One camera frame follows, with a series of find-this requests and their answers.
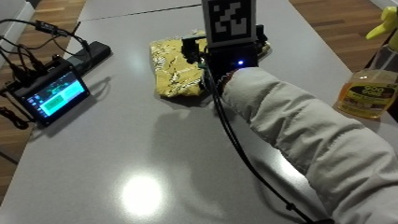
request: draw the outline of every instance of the electronic device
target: electronic device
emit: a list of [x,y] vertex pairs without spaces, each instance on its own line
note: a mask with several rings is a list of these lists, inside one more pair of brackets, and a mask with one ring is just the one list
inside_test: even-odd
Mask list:
[[10,94],[46,127],[90,96],[90,90],[70,61],[55,57],[47,68],[48,74],[28,87],[19,84],[10,86]]
[[310,217],[291,203],[277,192],[265,178],[261,176],[248,158],[239,142],[237,135],[225,115],[221,103],[219,83],[228,73],[243,67],[259,66],[259,50],[264,46],[267,36],[264,26],[256,27],[256,0],[201,0],[205,20],[208,47],[200,52],[196,43],[200,37],[183,39],[181,53],[187,62],[199,63],[205,69],[203,83],[205,89],[212,92],[220,121],[245,165],[264,186],[275,193],[287,204],[287,209],[295,211],[306,223],[332,224],[332,219],[313,221]]
[[91,59],[87,57],[86,49],[82,49],[74,56],[67,58],[82,77],[112,55],[111,47],[99,41],[92,42],[88,48]]
[[203,0],[203,13],[213,75],[257,67],[256,0]]

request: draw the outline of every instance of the power strip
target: power strip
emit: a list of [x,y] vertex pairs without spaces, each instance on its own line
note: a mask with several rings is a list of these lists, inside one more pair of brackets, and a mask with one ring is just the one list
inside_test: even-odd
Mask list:
[[67,59],[74,64],[80,77],[84,77],[87,73],[112,55],[111,47],[99,41],[90,44],[90,52],[92,60],[90,60],[86,49],[82,49],[75,54],[76,56]]

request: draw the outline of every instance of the white table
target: white table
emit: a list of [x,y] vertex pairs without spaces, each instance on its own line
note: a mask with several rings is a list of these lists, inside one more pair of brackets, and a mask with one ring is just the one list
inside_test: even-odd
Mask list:
[[[257,8],[275,48],[261,67],[333,104],[350,70],[287,1],[263,0]],[[155,93],[149,42],[196,28],[204,28],[200,7],[83,23],[79,35],[108,44],[115,55],[86,77],[95,96],[34,132],[2,224],[300,223],[275,195],[259,190],[211,100],[172,103]],[[313,219],[325,218],[305,177],[231,117],[264,176]],[[394,146],[397,130],[385,115],[377,132]]]
[[200,5],[201,0],[87,0],[79,21],[164,10],[175,7]]

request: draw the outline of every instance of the display screen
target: display screen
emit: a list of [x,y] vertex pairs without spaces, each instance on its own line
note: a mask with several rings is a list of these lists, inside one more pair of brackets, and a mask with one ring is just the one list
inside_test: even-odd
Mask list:
[[28,103],[39,114],[48,118],[54,115],[83,92],[86,88],[76,79],[74,72],[68,72],[44,89],[28,98]]

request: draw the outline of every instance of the yellow bottle cap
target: yellow bottle cap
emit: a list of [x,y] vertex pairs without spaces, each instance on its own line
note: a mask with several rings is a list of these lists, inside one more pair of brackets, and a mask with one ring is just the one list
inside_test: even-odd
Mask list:
[[[398,27],[398,14],[397,7],[386,7],[382,13],[382,21],[378,27],[376,27],[366,36],[366,39],[373,39],[374,37],[388,34],[394,31]],[[398,50],[398,33],[396,33],[394,37],[389,41],[389,47],[393,50]]]

